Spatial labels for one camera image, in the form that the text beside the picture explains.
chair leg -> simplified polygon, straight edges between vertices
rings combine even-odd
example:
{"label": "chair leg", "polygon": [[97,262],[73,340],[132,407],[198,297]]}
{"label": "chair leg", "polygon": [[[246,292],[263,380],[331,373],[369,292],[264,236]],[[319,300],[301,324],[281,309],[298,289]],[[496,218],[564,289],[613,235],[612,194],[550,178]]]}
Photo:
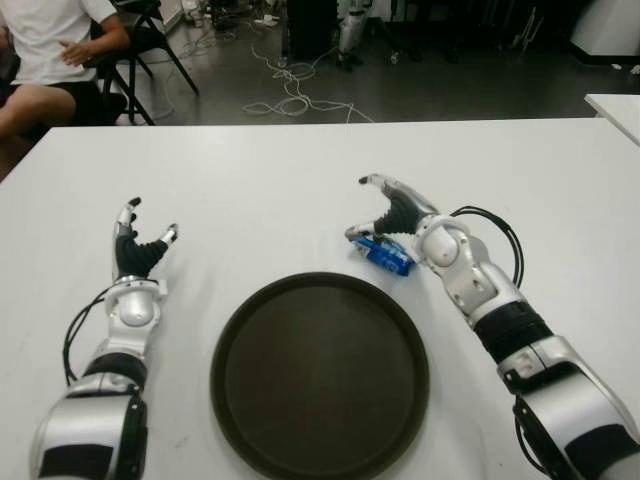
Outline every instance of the chair leg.
{"label": "chair leg", "polygon": [[102,85],[102,103],[105,110],[105,121],[109,122],[112,118],[111,108],[109,106],[109,94],[111,93],[111,82],[113,81],[113,73],[111,70],[107,71],[104,76],[104,84]]}
{"label": "chair leg", "polygon": [[147,75],[149,75],[149,78],[153,78],[153,72],[149,70],[149,67],[147,66],[147,64],[142,61],[142,59],[140,58],[140,55],[136,55],[136,61],[140,64],[142,69],[145,72],[147,72]]}
{"label": "chair leg", "polygon": [[135,98],[136,98],[136,61],[133,58],[129,59],[129,121],[133,123],[133,117],[136,113]]}
{"label": "chair leg", "polygon": [[133,90],[131,90],[131,88],[125,83],[124,79],[120,76],[120,74],[118,73],[115,67],[113,68],[113,78],[115,79],[118,86],[122,88],[122,90],[127,95],[127,97],[129,97],[131,108],[134,111],[137,110],[138,113],[142,115],[142,118],[144,118],[144,121],[147,122],[147,125],[151,125],[151,126],[155,125],[154,121],[151,119],[147,111],[144,109],[144,107],[140,104],[140,102],[134,95]]}
{"label": "chair leg", "polygon": [[169,56],[171,57],[171,60],[173,60],[173,63],[176,64],[176,67],[178,67],[178,70],[180,70],[180,73],[182,74],[184,79],[187,81],[187,83],[191,87],[191,90],[193,90],[193,93],[195,93],[196,95],[200,95],[200,90],[198,90],[198,87],[196,87],[196,84],[193,83],[193,80],[191,80],[191,77],[182,66],[182,63],[180,63],[180,60],[178,60],[178,57],[176,57],[176,54],[173,53],[173,50],[171,50],[171,47],[169,46],[169,44],[168,43],[165,44],[164,47],[162,48],[169,54]]}

white table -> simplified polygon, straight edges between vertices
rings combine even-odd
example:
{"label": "white table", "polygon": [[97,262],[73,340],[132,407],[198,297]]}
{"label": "white table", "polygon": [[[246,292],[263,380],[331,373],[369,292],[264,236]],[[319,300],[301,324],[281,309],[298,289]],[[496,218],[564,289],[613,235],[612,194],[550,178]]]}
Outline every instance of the white table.
{"label": "white table", "polygon": [[[384,172],[445,212],[475,204],[508,219],[525,250],[523,292],[640,419],[637,153],[604,119],[53,130],[0,185],[0,477],[27,478],[33,432],[64,392],[64,332],[109,283],[112,222],[140,195],[143,239],[181,228],[155,272],[170,293],[145,391],[145,478],[261,478],[211,412],[212,352],[250,294],[314,270],[382,288],[426,344],[425,424],[378,478],[541,478],[515,441],[512,398],[440,281],[427,269],[394,277],[343,238],[387,207],[357,179]],[[510,271],[495,227],[468,224]],[[76,369],[105,330],[98,310]]]}
{"label": "white table", "polygon": [[640,146],[640,95],[590,93],[584,99],[598,115],[605,117]]}

robotic arm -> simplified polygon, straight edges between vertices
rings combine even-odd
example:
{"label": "robotic arm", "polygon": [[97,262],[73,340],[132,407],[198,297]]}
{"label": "robotic arm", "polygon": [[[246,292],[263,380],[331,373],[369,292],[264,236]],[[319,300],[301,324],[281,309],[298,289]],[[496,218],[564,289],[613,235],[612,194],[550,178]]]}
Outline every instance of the robotic arm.
{"label": "robotic arm", "polygon": [[147,349],[160,320],[162,282],[151,269],[178,238],[171,225],[155,242],[138,245],[135,198],[113,235],[113,285],[105,295],[109,336],[80,379],[41,423],[31,452],[31,478],[137,480],[144,470],[147,427],[141,398]]}
{"label": "robotic arm", "polygon": [[541,471],[554,479],[640,478],[640,436],[631,414],[569,342],[553,334],[484,244],[392,178],[369,175],[360,183],[379,187],[391,208],[349,228],[347,238],[415,235],[415,251],[442,279],[515,395],[516,428]]}
{"label": "robotic arm", "polygon": [[350,0],[349,12],[340,24],[340,42],[338,45],[338,65],[350,70],[351,64],[362,61],[355,55],[360,45],[364,27],[373,7],[373,0]]}

black shorts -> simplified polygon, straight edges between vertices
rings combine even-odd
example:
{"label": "black shorts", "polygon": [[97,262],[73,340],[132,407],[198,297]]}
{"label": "black shorts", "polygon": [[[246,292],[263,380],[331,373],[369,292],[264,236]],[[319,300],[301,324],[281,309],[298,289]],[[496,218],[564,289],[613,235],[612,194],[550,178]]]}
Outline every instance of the black shorts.
{"label": "black shorts", "polygon": [[[71,126],[100,126],[105,125],[106,112],[102,101],[102,94],[95,82],[62,82],[47,85],[61,88],[76,101],[76,111],[73,114]],[[19,85],[8,85],[0,91],[0,107],[16,91]]]}

person's hand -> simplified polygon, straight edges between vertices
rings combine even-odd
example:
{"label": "person's hand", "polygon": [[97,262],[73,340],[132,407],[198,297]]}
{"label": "person's hand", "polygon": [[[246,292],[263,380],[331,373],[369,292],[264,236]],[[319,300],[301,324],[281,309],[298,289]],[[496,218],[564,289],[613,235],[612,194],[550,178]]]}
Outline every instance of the person's hand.
{"label": "person's hand", "polygon": [[78,67],[91,58],[91,52],[89,52],[89,47],[85,43],[74,43],[62,40],[60,45],[64,47],[64,52],[62,52],[61,57],[67,65]]}

